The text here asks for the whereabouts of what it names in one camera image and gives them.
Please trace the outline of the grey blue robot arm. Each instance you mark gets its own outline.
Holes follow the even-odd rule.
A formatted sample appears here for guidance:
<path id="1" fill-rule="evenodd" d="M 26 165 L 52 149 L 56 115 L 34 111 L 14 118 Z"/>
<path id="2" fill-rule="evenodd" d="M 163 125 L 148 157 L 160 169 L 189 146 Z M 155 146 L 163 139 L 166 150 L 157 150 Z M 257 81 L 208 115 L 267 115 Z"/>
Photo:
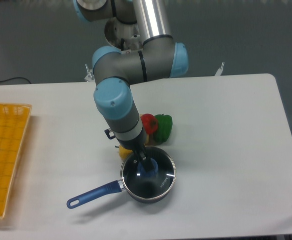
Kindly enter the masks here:
<path id="1" fill-rule="evenodd" d="M 162 0 L 76 0 L 73 5 L 89 22 L 116 18 L 138 27 L 141 49 L 125 53 L 120 46 L 108 45 L 94 53 L 93 97 L 114 137 L 132 150 L 149 172 L 154 166 L 144 145 L 146 132 L 130 87 L 184 75 L 189 67 L 186 47 L 173 40 Z"/>

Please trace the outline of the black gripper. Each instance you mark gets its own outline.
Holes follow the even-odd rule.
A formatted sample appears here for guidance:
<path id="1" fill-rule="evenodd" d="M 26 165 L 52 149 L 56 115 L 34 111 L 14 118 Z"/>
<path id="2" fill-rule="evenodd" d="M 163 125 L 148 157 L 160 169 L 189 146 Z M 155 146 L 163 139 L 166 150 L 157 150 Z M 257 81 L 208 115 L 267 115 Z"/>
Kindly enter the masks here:
<path id="1" fill-rule="evenodd" d="M 149 173 L 150 171 L 153 171 L 155 167 L 153 166 L 145 147 L 146 136 L 147 134 L 144 129 L 133 129 L 129 132 L 120 133 L 119 142 L 125 149 L 133 151 L 133 159 L 137 163 L 140 162 L 144 171 Z"/>

